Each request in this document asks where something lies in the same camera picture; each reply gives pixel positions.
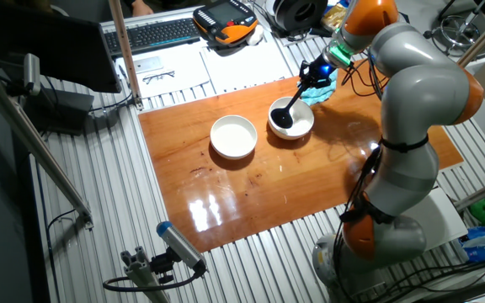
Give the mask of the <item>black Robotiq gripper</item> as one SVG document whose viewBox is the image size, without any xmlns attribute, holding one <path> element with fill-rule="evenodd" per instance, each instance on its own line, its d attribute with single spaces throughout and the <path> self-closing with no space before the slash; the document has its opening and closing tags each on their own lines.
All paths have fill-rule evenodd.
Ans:
<svg viewBox="0 0 485 303">
<path fill-rule="evenodd" d="M 334 72 L 334 65 L 331 65 L 323 57 L 318 57 L 312 62 L 303 61 L 300 67 L 300 91 L 306 91 L 312 86 L 314 88 L 325 88 L 332 84 L 330 75 Z"/>
</svg>

